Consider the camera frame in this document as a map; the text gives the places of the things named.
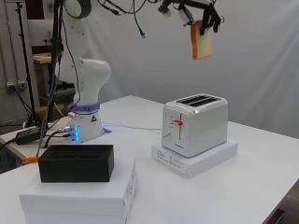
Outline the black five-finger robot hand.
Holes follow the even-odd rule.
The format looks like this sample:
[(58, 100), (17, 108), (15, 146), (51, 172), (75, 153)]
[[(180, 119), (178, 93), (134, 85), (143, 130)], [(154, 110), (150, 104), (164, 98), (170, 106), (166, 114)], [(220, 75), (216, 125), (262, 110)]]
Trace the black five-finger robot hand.
[(221, 16), (214, 8), (215, 3), (216, 0), (162, 0), (162, 3), (158, 7), (158, 11), (166, 17), (169, 17), (171, 12), (168, 7), (171, 4), (178, 4), (177, 11), (183, 21), (183, 25), (191, 26), (194, 24), (194, 18), (192, 13), (188, 10), (188, 7), (202, 9), (203, 17), (202, 25), (199, 28), (199, 34), (203, 35), (209, 28), (213, 28), (213, 31), (217, 33), (221, 25)]

